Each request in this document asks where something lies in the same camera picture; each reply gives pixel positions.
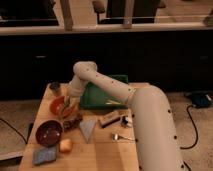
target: utensil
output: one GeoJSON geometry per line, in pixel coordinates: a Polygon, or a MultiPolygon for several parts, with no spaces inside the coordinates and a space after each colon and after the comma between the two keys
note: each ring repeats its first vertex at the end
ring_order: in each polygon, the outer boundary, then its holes
{"type": "Polygon", "coordinates": [[[122,135],[119,135],[119,134],[114,134],[114,133],[112,133],[112,139],[115,140],[115,141],[117,141],[119,139],[135,141],[135,139],[133,139],[133,138],[125,137],[125,136],[122,136],[122,135]]]}

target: brown bowl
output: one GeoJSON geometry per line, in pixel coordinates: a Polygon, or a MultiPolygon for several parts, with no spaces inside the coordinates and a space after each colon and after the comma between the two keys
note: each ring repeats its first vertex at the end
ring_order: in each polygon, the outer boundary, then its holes
{"type": "Polygon", "coordinates": [[[36,131],[36,140],[45,147],[57,144],[61,139],[61,124],[54,120],[42,123],[36,131]]]}

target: fork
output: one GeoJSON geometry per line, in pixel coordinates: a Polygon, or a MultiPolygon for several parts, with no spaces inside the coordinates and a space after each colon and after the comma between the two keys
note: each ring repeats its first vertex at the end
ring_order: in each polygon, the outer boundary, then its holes
{"type": "Polygon", "coordinates": [[[116,141],[119,140],[119,139],[135,141],[135,139],[133,139],[133,138],[125,137],[125,136],[122,136],[122,135],[119,135],[119,134],[114,134],[114,133],[112,133],[112,139],[116,140],[116,141]]]}

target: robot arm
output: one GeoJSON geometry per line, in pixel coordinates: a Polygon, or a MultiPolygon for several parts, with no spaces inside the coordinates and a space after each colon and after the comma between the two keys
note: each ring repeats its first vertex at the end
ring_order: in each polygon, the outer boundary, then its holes
{"type": "Polygon", "coordinates": [[[90,81],[131,109],[138,161],[144,171],[184,171],[171,108],[159,88],[149,85],[136,90],[98,73],[94,62],[78,62],[73,70],[70,97],[80,97],[90,81]]]}

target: cable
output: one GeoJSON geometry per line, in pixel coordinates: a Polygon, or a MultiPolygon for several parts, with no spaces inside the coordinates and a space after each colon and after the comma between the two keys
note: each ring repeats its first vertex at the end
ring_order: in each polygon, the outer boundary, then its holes
{"type": "Polygon", "coordinates": [[[188,146],[188,147],[180,147],[181,150],[188,150],[188,149],[193,148],[194,146],[196,146],[196,144],[197,144],[197,142],[198,142],[198,139],[199,139],[197,127],[196,127],[196,125],[195,125],[195,123],[194,123],[194,120],[193,120],[193,118],[192,118],[192,116],[191,116],[191,114],[190,114],[190,111],[189,111],[189,109],[190,109],[191,107],[195,107],[195,106],[194,106],[194,105],[189,105],[189,106],[187,106],[187,109],[186,109],[186,110],[187,110],[187,113],[188,113],[188,115],[189,115],[190,120],[192,121],[192,125],[193,125],[193,127],[194,127],[194,129],[195,129],[195,142],[194,142],[191,146],[188,146]]]}
{"type": "Polygon", "coordinates": [[[4,119],[0,118],[0,120],[1,120],[2,122],[4,122],[5,124],[7,124],[10,128],[12,128],[18,135],[20,135],[20,137],[24,140],[25,144],[27,144],[27,140],[24,138],[24,136],[23,136],[20,132],[18,132],[17,129],[15,129],[12,125],[10,125],[10,124],[9,124],[7,121],[5,121],[4,119]]]}
{"type": "Polygon", "coordinates": [[[189,167],[189,165],[186,162],[183,162],[183,163],[187,167],[188,171],[192,171],[192,169],[189,167]]]}

